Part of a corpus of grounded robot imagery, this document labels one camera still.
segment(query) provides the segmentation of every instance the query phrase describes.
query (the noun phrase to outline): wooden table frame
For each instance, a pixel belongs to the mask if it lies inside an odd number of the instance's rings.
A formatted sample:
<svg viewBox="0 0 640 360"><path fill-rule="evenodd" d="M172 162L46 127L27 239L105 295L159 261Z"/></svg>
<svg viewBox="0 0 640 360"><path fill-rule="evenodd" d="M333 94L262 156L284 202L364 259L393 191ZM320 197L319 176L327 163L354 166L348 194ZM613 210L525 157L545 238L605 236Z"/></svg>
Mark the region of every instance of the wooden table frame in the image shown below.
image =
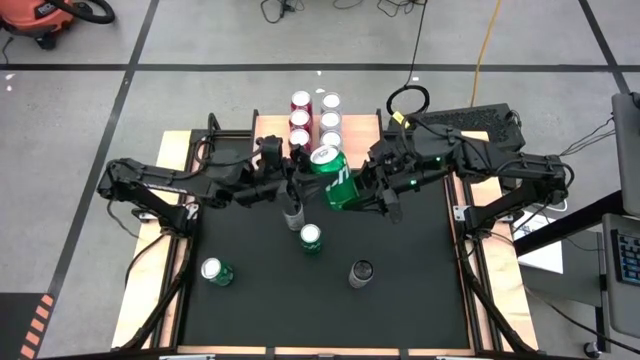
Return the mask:
<svg viewBox="0 0 640 360"><path fill-rule="evenodd" d="M285 139L283 153L288 153L288 123L286 116L259 116L254 111L254 124L252 131L222 131L221 137L241 137L255 139L259 136L273 134ZM317 143L317 127L314 129L313 142ZM198 140L198 136L205 133L191 131L167 131L164 133L158 160L156 165L184 170L197 167L193 159L187 159L191 147ZM345 153L349 164L359 166L367 158L366 150L377 141L382 134L380 113L376 115L354 115L345 116L343 125L343 135L345 137ZM486 139L486 133L474 132L465 133L466 136ZM445 191L449 203L450 218L452 218L451 207L454 204L464 205L473 202L475 205L485 205L501 196L500 185L497 178L489 179L481 184L463 184L457 177L451 176L445 180ZM190 201L190 199L180 199L177 194L154 191L169 203L178 201ZM498 223L493 229L494 232L511 239L511 233L507 224ZM144 248L150 239L157 238L159 226L156 221L142 224L140 237L135 253ZM123 303L118 318L118 324L113 339L113 346L119 346L128 341L137 331L149 312L159 300L159 294L164 291L170 278L168 276L171 269L172 276L175 276L181 265L182 256L186 246L186 239L170 239L166 237L147 254L142 256L130 274L129 283L125 290ZM467 244L467 250L471 249L471 244ZM474 256L470 258L472 269L476 276L490 290L494 303L500 309L509 324L518 332L520 337L533 348L537 348L537 341L529 313L529 307L522 284L520 268L512 245L505 243L497 237L485 239L477 249ZM474 355L476 350L500 350L509 351L510 348L501 336L496 336L495 328L492 328L488 321L487 314L475 295L470 289L463 286L461 289L464 297L465 311L469 322L468 339L470 348L468 349L409 349L409 356L466 356ZM154 331L154 334L147 340L145 347L172 347L177 343L177 328L180 314L179 304L183 299L181 292L174 296L171 304L165 312L165 316ZM358 355L358 356L400 356L400 349L393 348L296 348L296 347L276 347L272 350L275 355ZM179 346L178 352L185 354L244 354L248 356L264 356L267 354L266 347L228 347L228 346Z"/></svg>

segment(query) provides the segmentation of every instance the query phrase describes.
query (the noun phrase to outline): orange striped tape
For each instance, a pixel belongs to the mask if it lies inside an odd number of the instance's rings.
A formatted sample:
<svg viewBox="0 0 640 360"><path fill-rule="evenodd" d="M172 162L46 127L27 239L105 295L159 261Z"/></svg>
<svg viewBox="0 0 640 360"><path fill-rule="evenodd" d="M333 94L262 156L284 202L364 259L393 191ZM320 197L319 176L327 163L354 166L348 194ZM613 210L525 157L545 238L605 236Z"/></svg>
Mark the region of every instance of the orange striped tape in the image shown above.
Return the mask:
<svg viewBox="0 0 640 360"><path fill-rule="evenodd" d="M53 297L44 294L40 299L40 304L36 307L36 314L31 320L31 325L24 338L24 344L20 349L20 354L24 358L35 359L38 354L51 311L53 311Z"/></svg>

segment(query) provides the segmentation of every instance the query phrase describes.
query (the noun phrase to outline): black floor line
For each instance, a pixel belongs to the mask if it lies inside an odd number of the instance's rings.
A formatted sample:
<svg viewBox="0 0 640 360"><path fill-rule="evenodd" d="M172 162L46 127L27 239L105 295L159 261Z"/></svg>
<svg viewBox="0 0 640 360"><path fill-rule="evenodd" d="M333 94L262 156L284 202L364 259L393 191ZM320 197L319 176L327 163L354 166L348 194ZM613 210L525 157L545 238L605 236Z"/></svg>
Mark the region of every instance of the black floor line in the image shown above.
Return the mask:
<svg viewBox="0 0 640 360"><path fill-rule="evenodd" d="M587 17L587 22L589 22L589 26L591 27L591 31L593 31L593 35L596 37L596 41L598 42L598 46L600 46L600 50L602 51L602 55L604 55L605 60L609 66L614 67L614 69L618 66L618 62L613 56L613 52L611 52L611 48L607 43L607 40L604 38L604 34L602 33L602 29L600 29L600 25L598 24L598 20L596 20L596 16L591 9L591 5L587 0L578 0L580 2L580 7L582 11L584 11L584 15ZM613 78L616 80L616 85L618 85L618 90L622 93L629 92L629 85L627 85L627 81L624 79L622 72L618 69L612 72Z"/></svg>
<svg viewBox="0 0 640 360"><path fill-rule="evenodd" d="M385 63L306 63L306 64L10 64L0 65L6 71L134 71L158 72L257 72L257 71L409 71L410 64ZM475 64L416 64L416 71L474 72ZM482 72L512 73L593 73L640 72L640 65L524 65L485 64Z"/></svg>
<svg viewBox="0 0 640 360"><path fill-rule="evenodd" d="M93 165L91 166L89 177L87 179L87 182L85 183L84 190L82 191L82 196L80 197L78 208L76 209L76 212L73 216L73 221L71 222L71 227L69 229L69 233L67 234L67 239L65 240L64 246L62 248L62 253L60 254L58 264L56 265L56 269L53 273L53 278L51 279L51 284L49 285L49 293L52 294L55 298L59 297L60 291L62 290L62 286L64 284L64 280L67 276L67 272L69 271L71 259L73 258L73 253L76 249L76 245L78 244L80 232L82 231L82 226L84 225L84 221L87 217L91 199L95 194L96 186L98 185L98 181L100 180L100 173L102 172L102 167L104 166L107 152L109 151L109 145L111 145L113 134L115 133L116 126L118 125L118 120L120 119L122 108L124 107L124 103L127 99L127 94L129 93L131 81L133 80L133 76L135 74L135 65L140 60L142 48L144 47L147 35L149 34L149 29L151 28L151 23L153 22L153 17L156 13L156 9L158 8L158 2L159 0L152 0L149 4L147 14L142 24L142 28L140 29L140 33L138 34L136 45L134 47L133 53L131 54L131 59L129 60L129 65L127 66L126 72L122 79L120 90L118 90L118 94L116 95L116 99L111 110L111 115L109 115L109 120L107 121L104 133L102 134L102 139L100 140L100 145L98 146L95 159L93 160Z"/></svg>

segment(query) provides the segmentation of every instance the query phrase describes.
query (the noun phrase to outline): white paper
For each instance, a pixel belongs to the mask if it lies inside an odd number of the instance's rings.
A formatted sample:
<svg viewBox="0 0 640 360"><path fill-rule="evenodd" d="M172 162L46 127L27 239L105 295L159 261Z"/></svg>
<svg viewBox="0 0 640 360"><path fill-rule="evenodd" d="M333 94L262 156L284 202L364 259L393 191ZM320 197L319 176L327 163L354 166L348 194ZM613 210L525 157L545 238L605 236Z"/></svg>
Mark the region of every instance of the white paper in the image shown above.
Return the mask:
<svg viewBox="0 0 640 360"><path fill-rule="evenodd" d="M514 227L520 226L526 221L533 213L529 211L524 212L524 216L518 219L514 223ZM547 225L547 218L544 215L536 215L527 222L520 230L513 234L515 241L519 238L534 232ZM518 262L522 265L535 267L542 270L552 271L558 274L562 274L564 267L562 265L562 244L560 241L547 245L534 252L530 252L526 255L522 255L518 258Z"/></svg>

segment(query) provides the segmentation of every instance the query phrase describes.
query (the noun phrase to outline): gray floor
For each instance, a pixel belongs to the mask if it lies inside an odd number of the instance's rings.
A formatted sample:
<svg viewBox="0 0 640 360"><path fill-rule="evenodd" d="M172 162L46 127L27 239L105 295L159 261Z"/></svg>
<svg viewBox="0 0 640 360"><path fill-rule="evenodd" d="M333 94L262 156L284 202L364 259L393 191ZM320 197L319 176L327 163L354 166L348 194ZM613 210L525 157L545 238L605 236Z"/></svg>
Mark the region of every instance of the gray floor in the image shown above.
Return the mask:
<svg viewBox="0 0 640 360"><path fill-rule="evenodd" d="M153 1L110 2L118 15L115 24L77 22L50 52L41 51L29 39L16 38L7 49L11 63L127 64ZM335 10L328 0L306 0L304 11L269 25L258 3L159 0L140 63L410 62L419 11L388 18L376 9L375 0L365 0L348 11ZM494 4L488 0L431 0L417 62L474 64ZM590 4L617 62L640 65L636 26L640 4L636 0ZM267 11L275 8L271 4ZM0 44L6 38L6 32L0 33ZM485 63L607 64L577 0L505 1ZM4 200L0 204L2 292L43 292L49 286L123 79L123 71L110 69L0 70L0 164L16 169L5 171L0 179ZM317 89L337 91L344 99L345 112L372 113L384 107L387 96L407 75L406 71L316 69L137 71L115 119L107 159L127 156L153 163L163 131L202 128L210 111L224 128L248 129L254 108L263 114L286 113L288 96L298 89L314 94ZM418 78L415 83L431 92L430 110L468 106L472 72L425 71L414 76ZM640 74L625 73L624 77L631 89L640 88ZM607 72L483 72L476 104L507 102L522 116L525 151L557 153L610 117L610 96L617 91L614 77ZM418 101L407 95L398 106L412 110ZM569 212L619 188L613 138L567 161L577 175ZM98 197L89 205L42 357L109 349L134 243L110 221L105 205ZM114 209L129 226L138 226L127 216L126 205ZM581 344L592 336L536 299L529 302L540 347L551 354L580 356ZM594 326L593 308L561 300L556 303ZM616 338L640 346L638 340ZM614 349L610 358L630 359L631 355Z"/></svg>

